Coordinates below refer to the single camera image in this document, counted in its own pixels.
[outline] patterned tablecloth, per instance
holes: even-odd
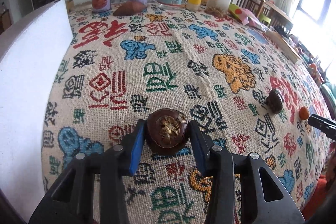
[[[83,10],[69,20],[74,38],[44,121],[46,190],[77,153],[102,153],[132,132],[138,119],[173,108],[229,151],[259,153],[297,206],[304,206],[329,141],[300,121],[298,110],[307,106],[324,117],[329,112],[304,66],[289,61],[268,37],[229,16],[156,5],[131,17]],[[272,88],[285,100],[280,114],[265,104]],[[239,177],[235,181],[238,223]],[[145,144],[136,175],[124,178],[130,221],[204,223],[211,183],[197,171],[190,142],[172,157],[155,155]],[[97,193],[94,199],[99,220]]]

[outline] silver screw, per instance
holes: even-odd
[[[114,151],[121,151],[123,149],[124,148],[123,148],[123,146],[121,144],[117,144],[117,145],[113,146],[113,150]]]
[[[212,146],[212,150],[215,150],[215,151],[219,152],[219,151],[222,151],[222,147],[215,144],[215,145]]]
[[[251,157],[252,159],[257,160],[257,159],[259,158],[259,154],[256,153],[256,152],[252,152],[252,153],[250,154],[250,157]]]
[[[85,154],[84,153],[78,153],[77,155],[76,155],[76,159],[78,159],[78,160],[82,160],[82,159],[84,159],[85,158]]]

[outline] small yellow-lidded container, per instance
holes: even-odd
[[[197,12],[202,0],[188,0],[187,9],[193,12]]]

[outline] window frame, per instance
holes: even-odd
[[[324,0],[323,7],[322,7],[322,10],[321,10],[321,14],[320,14],[320,17],[318,18],[318,20],[314,19],[310,14],[308,14],[305,10],[303,10],[303,8],[301,7],[302,1],[303,0],[299,1],[299,4],[298,4],[296,10],[300,10],[306,16],[308,16],[312,21],[314,21],[317,25],[322,26],[324,21],[325,21],[325,18],[327,16],[327,14],[328,14],[328,10],[329,10],[331,0]]]

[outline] tablecloth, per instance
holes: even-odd
[[[173,108],[230,152],[259,153],[297,206],[304,206],[329,141],[301,121],[298,110],[307,106],[324,117],[329,112],[304,66],[294,65],[268,37],[229,15],[166,11],[155,4],[130,17],[83,10],[69,21],[73,41],[44,120],[45,190],[77,153],[102,153],[132,132],[138,119]],[[280,114],[265,104],[272,88],[284,98]],[[154,154],[145,144],[136,175],[123,182],[131,223],[204,223],[212,179],[197,170],[190,142],[175,156]],[[239,223],[239,176],[235,182]]]

